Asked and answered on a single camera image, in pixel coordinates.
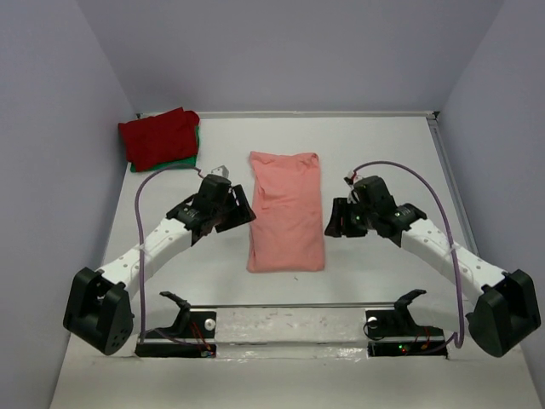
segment folded pink cloth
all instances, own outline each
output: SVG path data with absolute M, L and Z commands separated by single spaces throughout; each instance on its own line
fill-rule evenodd
M 324 269 L 320 167 L 316 153 L 252 152 L 255 172 L 248 271 Z

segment stack of cloth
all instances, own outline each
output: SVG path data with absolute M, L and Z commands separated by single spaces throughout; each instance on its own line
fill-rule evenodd
M 119 124 L 132 172 L 157 170 L 171 164 L 197 163 L 198 125 L 193 111 L 173 111 Z

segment gray wall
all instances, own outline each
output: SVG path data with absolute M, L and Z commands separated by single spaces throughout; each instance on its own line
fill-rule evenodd
M 545 2 L 507 0 L 439 116 L 483 257 L 532 275 L 545 312 Z M 523 343 L 545 401 L 545 333 Z
M 0 406 L 46 408 L 72 276 L 98 267 L 133 109 L 73 0 L 0 11 Z
M 501 0 L 78 0 L 140 112 L 435 110 Z

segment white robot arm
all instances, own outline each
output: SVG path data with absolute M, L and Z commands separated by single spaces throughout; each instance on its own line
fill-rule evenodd
M 507 273 L 456 243 L 451 246 L 445 234 L 421 210 L 412 204 L 397 206 L 379 176 L 345 181 L 352 190 L 348 198 L 334 199 L 325 234 L 363 237 L 369 230 L 376 230 L 379 236 L 418 256 L 453 284 L 456 274 L 451 252 L 456 249 L 462 294 L 470 304 L 465 308 L 469 333 L 485 352 L 503 356 L 541 325 L 536 292 L 528 274 L 521 270 Z M 426 302 L 425 293 L 414 290 L 402 296 L 394 304 L 394 324 L 457 331 L 458 315 Z
M 103 354 L 117 352 L 133 330 L 130 300 L 141 284 L 168 260 L 195 245 L 214 228 L 217 233 L 251 222 L 255 215 L 240 185 L 207 175 L 196 194 L 178 204 L 137 245 L 97 269 L 83 268 L 74 277 L 64 327 Z M 140 263 L 141 248 L 144 250 Z

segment folded green cloth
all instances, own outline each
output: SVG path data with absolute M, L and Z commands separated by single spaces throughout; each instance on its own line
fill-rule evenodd
M 198 134 L 198 128 L 199 128 L 198 126 L 195 127 L 195 136 L 197 137 L 197 148 L 200 147 L 200 136 Z M 197 155 L 191 156 L 190 158 L 173 160 L 172 162 L 165 162 L 163 164 L 156 164 L 151 169 L 148 169 L 148 170 L 145 170 L 145 171 L 148 172 L 150 170 L 151 171 L 159 170 L 159 169 L 162 169 L 162 168 L 164 168 L 166 166 L 170 166 L 172 164 L 189 164 L 191 166 L 195 166 L 195 164 L 197 164 Z M 130 171 L 133 172 L 133 173 L 138 173 L 138 172 L 136 172 L 135 166 L 133 164 L 130 164 Z

